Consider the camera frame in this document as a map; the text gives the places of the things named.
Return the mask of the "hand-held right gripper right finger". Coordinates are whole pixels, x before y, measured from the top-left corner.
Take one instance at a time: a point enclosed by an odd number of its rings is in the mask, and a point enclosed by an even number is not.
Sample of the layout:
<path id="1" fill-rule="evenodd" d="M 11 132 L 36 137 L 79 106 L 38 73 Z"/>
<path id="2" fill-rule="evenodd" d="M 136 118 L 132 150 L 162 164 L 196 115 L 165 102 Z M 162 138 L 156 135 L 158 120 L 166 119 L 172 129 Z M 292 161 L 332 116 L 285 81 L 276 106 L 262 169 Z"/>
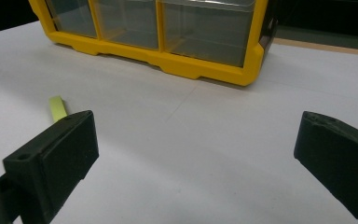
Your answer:
<path id="1" fill-rule="evenodd" d="M 294 157 L 358 219 L 358 129 L 305 111 Z"/>

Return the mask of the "grid of clear drawers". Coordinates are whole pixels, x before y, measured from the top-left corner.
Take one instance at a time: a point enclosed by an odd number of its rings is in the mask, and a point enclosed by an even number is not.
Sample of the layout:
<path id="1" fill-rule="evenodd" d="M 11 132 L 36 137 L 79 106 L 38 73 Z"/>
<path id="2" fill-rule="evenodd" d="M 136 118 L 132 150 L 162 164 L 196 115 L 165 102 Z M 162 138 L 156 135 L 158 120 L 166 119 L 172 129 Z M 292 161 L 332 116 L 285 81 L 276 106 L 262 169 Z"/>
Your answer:
<path id="1" fill-rule="evenodd" d="M 158 49 L 155 0 L 45 0 L 61 32 Z"/>

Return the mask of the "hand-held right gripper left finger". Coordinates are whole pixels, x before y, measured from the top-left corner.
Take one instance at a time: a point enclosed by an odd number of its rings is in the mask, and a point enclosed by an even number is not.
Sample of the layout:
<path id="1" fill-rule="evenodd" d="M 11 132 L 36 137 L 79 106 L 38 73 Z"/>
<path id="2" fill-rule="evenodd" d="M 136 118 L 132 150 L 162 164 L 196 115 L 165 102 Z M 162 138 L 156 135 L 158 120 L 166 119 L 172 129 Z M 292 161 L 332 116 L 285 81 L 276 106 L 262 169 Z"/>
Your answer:
<path id="1" fill-rule="evenodd" d="M 9 218 L 49 224 L 99 157 L 90 110 L 66 116 L 3 159 Z"/>

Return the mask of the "light green stick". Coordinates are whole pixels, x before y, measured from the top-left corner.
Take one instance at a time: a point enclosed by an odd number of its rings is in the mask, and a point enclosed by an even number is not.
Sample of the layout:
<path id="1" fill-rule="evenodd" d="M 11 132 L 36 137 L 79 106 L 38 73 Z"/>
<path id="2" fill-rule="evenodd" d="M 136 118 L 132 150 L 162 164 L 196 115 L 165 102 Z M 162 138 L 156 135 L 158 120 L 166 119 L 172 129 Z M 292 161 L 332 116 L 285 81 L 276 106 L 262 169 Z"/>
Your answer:
<path id="1" fill-rule="evenodd" d="M 67 116 L 67 112 L 60 95 L 49 98 L 48 104 L 54 122 L 57 122 Z"/>

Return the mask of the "clear plastic drawer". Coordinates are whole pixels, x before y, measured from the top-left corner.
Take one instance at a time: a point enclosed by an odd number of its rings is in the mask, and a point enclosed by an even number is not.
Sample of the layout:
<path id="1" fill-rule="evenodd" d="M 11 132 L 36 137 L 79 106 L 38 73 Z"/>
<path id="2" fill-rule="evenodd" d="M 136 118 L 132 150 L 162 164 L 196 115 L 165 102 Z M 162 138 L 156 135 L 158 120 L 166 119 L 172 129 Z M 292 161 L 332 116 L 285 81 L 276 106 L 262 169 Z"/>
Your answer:
<path id="1" fill-rule="evenodd" d="M 160 0 L 164 48 L 236 67 L 244 64 L 255 0 Z"/>

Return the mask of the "yellow black drawer organizer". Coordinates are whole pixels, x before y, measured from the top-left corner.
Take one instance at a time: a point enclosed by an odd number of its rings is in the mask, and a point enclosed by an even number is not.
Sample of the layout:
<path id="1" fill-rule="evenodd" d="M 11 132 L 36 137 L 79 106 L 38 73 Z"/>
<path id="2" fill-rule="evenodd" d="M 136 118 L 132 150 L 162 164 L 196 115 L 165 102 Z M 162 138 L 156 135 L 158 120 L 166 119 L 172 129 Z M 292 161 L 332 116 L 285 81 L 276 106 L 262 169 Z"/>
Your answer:
<path id="1" fill-rule="evenodd" d="M 96 38 L 61 32 L 56 28 L 45 0 L 28 1 L 34 14 L 40 20 L 46 36 L 53 42 L 70 46 L 77 51 L 91 55 L 111 54 L 149 63 L 165 73 L 180 77 L 193 79 L 207 77 L 246 86 L 257 79 L 262 63 L 267 56 L 278 24 L 276 11 L 280 0 L 255 0 L 254 14 L 242 67 L 169 53 L 164 48 L 163 15 L 160 0 L 155 0 L 158 49 L 145 49 L 102 40 L 100 32 L 97 32 Z"/>

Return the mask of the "white board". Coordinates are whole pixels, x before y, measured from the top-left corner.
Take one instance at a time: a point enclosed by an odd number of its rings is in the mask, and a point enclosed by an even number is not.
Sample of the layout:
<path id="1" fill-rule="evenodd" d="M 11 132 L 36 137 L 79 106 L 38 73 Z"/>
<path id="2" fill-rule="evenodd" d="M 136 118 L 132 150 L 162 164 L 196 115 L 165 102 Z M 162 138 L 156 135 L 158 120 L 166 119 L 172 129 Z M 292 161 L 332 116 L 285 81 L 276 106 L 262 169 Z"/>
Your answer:
<path id="1" fill-rule="evenodd" d="M 55 95 L 93 112 L 100 156 L 53 224 L 358 224 L 294 157 L 306 111 L 358 128 L 358 54 L 274 43 L 238 87 L 83 54 L 38 23 L 5 30 L 0 174 Z"/>

